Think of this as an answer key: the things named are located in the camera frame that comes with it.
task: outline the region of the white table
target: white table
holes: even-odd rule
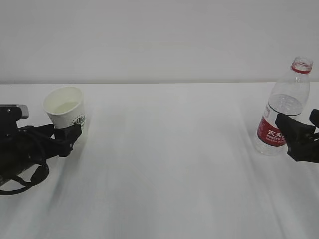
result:
[[[19,126],[47,124],[41,104],[59,86],[1,85],[0,102],[29,106]],[[78,85],[84,148],[51,159],[40,185],[0,197],[0,238],[317,239],[319,165],[251,143],[272,86]],[[318,92],[312,83],[305,123]]]

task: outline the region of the cup logo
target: cup logo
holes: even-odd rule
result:
[[[80,115],[76,118],[76,120],[74,120],[72,122],[72,124],[79,124],[81,125],[81,127],[83,128],[84,124],[85,124],[85,115]]]

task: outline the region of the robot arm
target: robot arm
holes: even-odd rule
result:
[[[319,163],[319,110],[313,110],[309,117],[314,125],[306,125],[284,114],[278,114],[275,124],[283,134],[288,152],[294,161]]]
[[[27,106],[0,105],[0,186],[9,180],[24,186],[12,191],[0,190],[0,195],[21,193],[42,182],[49,174],[46,160],[68,156],[82,134],[77,124],[64,129],[55,129],[52,124],[18,128],[16,122],[27,117]],[[18,177],[34,164],[39,167],[30,182]]]

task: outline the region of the white paper cup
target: white paper cup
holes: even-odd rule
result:
[[[86,134],[86,115],[83,92],[73,86],[52,91],[43,102],[43,108],[55,128],[67,128],[79,124],[82,134]]]

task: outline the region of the water bottle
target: water bottle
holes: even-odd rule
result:
[[[275,120],[278,113],[296,119],[302,112],[309,96],[308,74],[312,65],[312,60],[296,57],[290,71],[273,87],[254,138],[254,146],[260,153],[274,156],[285,147],[285,139]]]

